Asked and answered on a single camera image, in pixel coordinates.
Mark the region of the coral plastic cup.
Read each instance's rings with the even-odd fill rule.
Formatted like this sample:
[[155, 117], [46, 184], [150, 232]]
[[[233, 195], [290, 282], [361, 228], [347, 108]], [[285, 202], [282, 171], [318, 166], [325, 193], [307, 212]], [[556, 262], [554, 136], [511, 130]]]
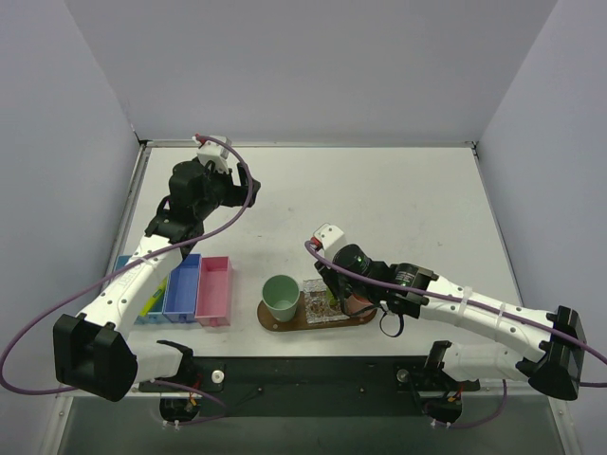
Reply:
[[375, 307], [374, 305], [365, 298], [351, 295], [345, 300], [344, 304], [345, 314], [352, 317], [364, 318], [371, 314]]

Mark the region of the clear crystal toothbrush holder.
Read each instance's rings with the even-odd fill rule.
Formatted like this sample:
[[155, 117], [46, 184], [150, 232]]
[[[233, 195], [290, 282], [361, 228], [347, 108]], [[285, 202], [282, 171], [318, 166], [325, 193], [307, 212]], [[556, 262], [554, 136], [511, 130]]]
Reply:
[[325, 296], [328, 291], [330, 290], [322, 279], [303, 282], [305, 318], [308, 324], [347, 320], [347, 316], [340, 309], [340, 304], [337, 307], [331, 307], [328, 304]]

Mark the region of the green plastic cup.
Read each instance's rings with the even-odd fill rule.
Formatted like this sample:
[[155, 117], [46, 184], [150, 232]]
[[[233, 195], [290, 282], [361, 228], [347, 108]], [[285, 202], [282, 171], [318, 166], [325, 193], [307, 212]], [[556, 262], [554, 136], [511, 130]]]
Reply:
[[276, 275], [264, 283], [262, 300], [276, 320], [288, 322], [295, 317], [300, 293], [300, 286], [292, 277]]

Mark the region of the green toothpaste tube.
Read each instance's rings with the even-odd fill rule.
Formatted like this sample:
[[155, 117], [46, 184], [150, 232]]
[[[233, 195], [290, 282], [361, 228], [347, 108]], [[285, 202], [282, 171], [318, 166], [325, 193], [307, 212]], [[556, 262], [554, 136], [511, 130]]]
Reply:
[[326, 294], [326, 300], [331, 307], [337, 307], [339, 305], [339, 301], [335, 298], [335, 296], [328, 291]]
[[153, 293], [150, 299], [145, 303], [138, 316], [140, 318], [146, 318], [149, 315], [161, 314], [164, 305], [164, 295], [166, 291], [166, 282], [162, 282], [156, 291]]

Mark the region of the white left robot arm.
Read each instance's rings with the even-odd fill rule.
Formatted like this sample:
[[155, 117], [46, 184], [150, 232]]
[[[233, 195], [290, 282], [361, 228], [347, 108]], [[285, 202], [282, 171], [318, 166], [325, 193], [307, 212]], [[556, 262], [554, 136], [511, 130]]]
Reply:
[[160, 340], [129, 339], [136, 319], [161, 282], [183, 263], [196, 243], [207, 238], [204, 222], [220, 207], [247, 209], [261, 185], [244, 163], [240, 182], [211, 161], [174, 166], [169, 193], [158, 204], [129, 262], [77, 316], [62, 315], [53, 326], [58, 381], [117, 402], [140, 382], [162, 379], [183, 390], [194, 378], [192, 350]]

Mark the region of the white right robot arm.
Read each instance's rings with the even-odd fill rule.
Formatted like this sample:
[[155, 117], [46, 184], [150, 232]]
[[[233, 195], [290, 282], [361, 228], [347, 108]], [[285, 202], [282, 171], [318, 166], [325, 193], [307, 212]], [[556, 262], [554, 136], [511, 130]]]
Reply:
[[427, 359], [456, 382], [477, 379], [522, 381], [547, 396], [579, 396], [586, 337], [579, 314], [566, 306], [554, 312], [492, 299], [414, 264], [370, 259], [359, 246], [343, 247], [315, 268], [341, 305], [364, 300], [400, 319], [433, 320], [487, 339], [482, 345], [436, 341]]

